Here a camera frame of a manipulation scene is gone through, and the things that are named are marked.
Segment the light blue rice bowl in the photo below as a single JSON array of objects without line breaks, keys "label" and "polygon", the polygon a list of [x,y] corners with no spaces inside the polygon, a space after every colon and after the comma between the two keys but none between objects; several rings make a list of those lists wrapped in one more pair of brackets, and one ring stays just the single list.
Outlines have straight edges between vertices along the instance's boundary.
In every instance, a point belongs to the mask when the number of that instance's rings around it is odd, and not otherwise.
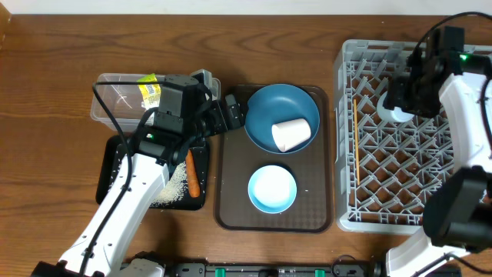
[{"label": "light blue rice bowl", "polygon": [[279,165],[260,167],[248,181],[251,204],[267,214],[280,214],[288,210],[297,198],[297,191],[294,176]]}]

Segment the clear plastic bin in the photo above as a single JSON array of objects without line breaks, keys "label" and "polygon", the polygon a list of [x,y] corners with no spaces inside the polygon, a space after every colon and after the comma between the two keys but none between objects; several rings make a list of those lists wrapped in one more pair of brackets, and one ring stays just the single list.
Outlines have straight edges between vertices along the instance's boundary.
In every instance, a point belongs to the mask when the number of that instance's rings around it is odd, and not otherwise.
[{"label": "clear plastic bin", "polygon": [[[98,82],[136,82],[146,74],[103,73]],[[213,100],[221,97],[221,83],[217,78],[207,77]],[[97,88],[103,102],[116,118],[123,132],[133,132],[145,112],[144,99],[136,85],[100,85]],[[94,96],[91,104],[91,118],[116,131],[104,109]]]}]

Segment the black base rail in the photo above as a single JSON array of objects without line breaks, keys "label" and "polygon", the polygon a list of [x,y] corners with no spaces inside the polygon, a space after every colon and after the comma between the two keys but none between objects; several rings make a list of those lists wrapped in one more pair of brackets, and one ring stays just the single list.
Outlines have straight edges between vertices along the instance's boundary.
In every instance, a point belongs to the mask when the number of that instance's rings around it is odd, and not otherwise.
[{"label": "black base rail", "polygon": [[366,262],[338,259],[333,265],[248,265],[208,264],[205,260],[187,263],[165,262],[154,252],[139,252],[124,261],[123,276],[164,277],[329,277],[329,276],[382,276]]}]

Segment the black plastic tray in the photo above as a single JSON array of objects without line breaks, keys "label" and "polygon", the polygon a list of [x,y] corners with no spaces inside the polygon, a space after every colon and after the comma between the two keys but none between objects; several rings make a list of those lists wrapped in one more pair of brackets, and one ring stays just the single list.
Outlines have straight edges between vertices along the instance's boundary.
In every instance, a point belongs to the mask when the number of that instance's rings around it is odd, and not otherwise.
[{"label": "black plastic tray", "polygon": [[[177,210],[199,210],[205,202],[208,179],[208,162],[210,156],[208,142],[199,142],[198,144],[193,145],[190,150],[193,155],[194,166],[198,181],[200,183],[201,194],[198,198],[192,198],[187,190],[183,201],[176,205],[175,209]],[[101,173],[95,196],[98,204],[101,204],[109,189],[112,187],[113,182],[116,180],[124,156],[125,153],[123,151],[123,146],[121,145],[121,139],[117,135],[112,136],[106,143],[105,155],[101,166]]]}]

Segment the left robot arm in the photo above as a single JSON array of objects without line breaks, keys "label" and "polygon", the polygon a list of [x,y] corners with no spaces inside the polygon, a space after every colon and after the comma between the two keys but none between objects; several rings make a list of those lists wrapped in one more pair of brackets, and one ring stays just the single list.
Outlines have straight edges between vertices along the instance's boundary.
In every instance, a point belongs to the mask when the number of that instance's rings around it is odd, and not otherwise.
[{"label": "left robot arm", "polygon": [[108,106],[101,104],[125,152],[120,169],[83,233],[56,264],[39,262],[33,276],[164,274],[156,262],[149,267],[144,262],[121,267],[145,213],[185,161],[191,145],[240,128],[243,122],[234,97],[221,107],[219,96],[213,94],[212,75],[205,69],[142,82],[145,88],[153,85],[161,90],[158,106],[144,112],[131,136],[124,134]]}]

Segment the white rice pile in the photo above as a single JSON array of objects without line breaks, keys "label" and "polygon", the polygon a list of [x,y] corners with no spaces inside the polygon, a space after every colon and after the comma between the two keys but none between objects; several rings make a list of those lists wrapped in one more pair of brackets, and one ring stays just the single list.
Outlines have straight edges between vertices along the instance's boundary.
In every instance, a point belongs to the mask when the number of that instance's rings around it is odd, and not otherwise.
[{"label": "white rice pile", "polygon": [[164,166],[156,158],[142,154],[132,157],[130,188],[158,184],[158,194],[150,203],[151,209],[175,209],[187,193],[188,175],[186,162],[179,164],[172,174],[164,172]]}]

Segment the dark blue plate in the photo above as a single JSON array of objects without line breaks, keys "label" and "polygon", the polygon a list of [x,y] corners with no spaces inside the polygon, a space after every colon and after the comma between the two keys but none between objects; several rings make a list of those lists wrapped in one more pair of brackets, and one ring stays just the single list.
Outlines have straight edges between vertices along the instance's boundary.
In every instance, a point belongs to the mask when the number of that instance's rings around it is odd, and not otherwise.
[{"label": "dark blue plate", "polygon": [[[274,143],[271,126],[303,118],[311,127],[311,137],[288,152],[280,152]],[[306,148],[317,135],[321,123],[319,109],[302,88],[288,84],[267,85],[248,100],[245,131],[251,141],[266,152],[291,154]]]}]

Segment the light blue cup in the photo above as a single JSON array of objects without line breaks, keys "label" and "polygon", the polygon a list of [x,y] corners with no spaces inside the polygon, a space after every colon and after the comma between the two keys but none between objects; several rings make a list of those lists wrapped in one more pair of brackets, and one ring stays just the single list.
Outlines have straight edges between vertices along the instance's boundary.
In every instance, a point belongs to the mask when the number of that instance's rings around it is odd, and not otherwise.
[{"label": "light blue cup", "polygon": [[413,114],[403,112],[399,107],[395,107],[393,110],[385,108],[383,104],[386,97],[387,92],[382,94],[377,102],[377,114],[382,121],[402,123],[409,122],[414,118]]}]

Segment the grey dishwasher rack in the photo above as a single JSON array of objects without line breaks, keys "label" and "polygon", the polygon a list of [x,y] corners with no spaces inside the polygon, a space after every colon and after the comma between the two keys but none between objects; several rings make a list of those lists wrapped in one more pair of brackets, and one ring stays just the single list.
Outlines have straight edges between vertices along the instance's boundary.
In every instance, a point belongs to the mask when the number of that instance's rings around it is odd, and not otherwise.
[{"label": "grey dishwasher rack", "polygon": [[[454,169],[445,112],[409,122],[382,121],[377,102],[393,77],[408,75],[411,42],[349,39],[334,62],[338,226],[348,232],[411,235],[427,200]],[[354,157],[353,99],[357,100],[361,183]]]}]

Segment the yellow green snack wrapper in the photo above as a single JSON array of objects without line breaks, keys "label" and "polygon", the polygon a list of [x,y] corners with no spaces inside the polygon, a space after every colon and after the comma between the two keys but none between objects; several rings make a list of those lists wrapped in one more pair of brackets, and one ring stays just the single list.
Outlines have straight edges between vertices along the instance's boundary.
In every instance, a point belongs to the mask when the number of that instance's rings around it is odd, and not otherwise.
[{"label": "yellow green snack wrapper", "polygon": [[144,82],[143,85],[138,85],[138,88],[143,98],[142,107],[146,110],[159,106],[161,87],[159,84],[151,83],[156,82],[157,80],[158,79],[155,74],[145,75],[138,80],[138,82]]}]

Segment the orange carrot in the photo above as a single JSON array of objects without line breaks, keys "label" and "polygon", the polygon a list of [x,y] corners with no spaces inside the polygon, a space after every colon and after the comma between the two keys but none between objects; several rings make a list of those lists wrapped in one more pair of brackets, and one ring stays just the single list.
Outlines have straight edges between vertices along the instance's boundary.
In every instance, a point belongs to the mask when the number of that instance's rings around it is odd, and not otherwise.
[{"label": "orange carrot", "polygon": [[198,198],[201,194],[201,188],[200,188],[200,183],[198,181],[196,169],[194,166],[194,159],[191,150],[188,150],[185,163],[186,163],[189,195],[192,198]]}]

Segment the pink cup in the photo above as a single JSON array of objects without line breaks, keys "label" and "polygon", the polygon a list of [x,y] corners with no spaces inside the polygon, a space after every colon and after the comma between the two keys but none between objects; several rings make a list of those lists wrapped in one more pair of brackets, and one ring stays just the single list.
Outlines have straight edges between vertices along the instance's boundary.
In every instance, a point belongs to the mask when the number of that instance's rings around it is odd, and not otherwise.
[{"label": "pink cup", "polygon": [[311,127],[303,118],[273,124],[271,132],[280,152],[288,152],[311,137]]}]

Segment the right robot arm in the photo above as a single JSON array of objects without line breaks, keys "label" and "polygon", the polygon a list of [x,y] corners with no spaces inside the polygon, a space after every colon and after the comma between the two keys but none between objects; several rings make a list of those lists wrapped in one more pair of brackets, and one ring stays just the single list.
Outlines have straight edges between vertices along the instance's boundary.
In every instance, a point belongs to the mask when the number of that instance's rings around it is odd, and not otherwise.
[{"label": "right robot arm", "polygon": [[409,75],[390,82],[377,113],[389,122],[445,112],[454,151],[452,176],[427,200],[423,225],[374,265],[375,276],[449,276],[451,259],[491,247],[491,58],[464,50],[464,30],[444,26],[425,35],[408,57]]}]

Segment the wooden chopstick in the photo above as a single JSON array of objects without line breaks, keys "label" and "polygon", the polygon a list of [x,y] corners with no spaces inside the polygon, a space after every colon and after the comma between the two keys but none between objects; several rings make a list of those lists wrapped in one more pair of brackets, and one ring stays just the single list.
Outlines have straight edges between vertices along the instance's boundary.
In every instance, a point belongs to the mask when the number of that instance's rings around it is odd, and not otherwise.
[{"label": "wooden chopstick", "polygon": [[360,178],[360,159],[359,159],[359,142],[358,142],[358,120],[357,120],[357,100],[353,99],[353,121],[354,121],[354,157],[355,157],[355,175],[357,186],[361,183]]}]

